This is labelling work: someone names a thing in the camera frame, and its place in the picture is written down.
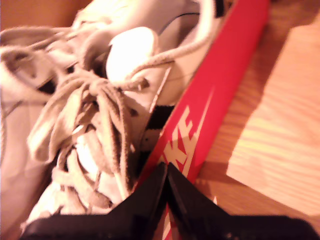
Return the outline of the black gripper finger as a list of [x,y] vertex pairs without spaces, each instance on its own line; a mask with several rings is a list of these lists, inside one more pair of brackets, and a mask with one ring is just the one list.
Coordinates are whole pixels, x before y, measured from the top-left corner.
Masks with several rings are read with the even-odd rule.
[[151,240],[166,207],[168,167],[160,163],[126,200],[108,214],[53,215],[29,224],[23,240]]
[[172,164],[167,166],[168,203],[184,240],[318,240],[305,220],[285,215],[230,215]]

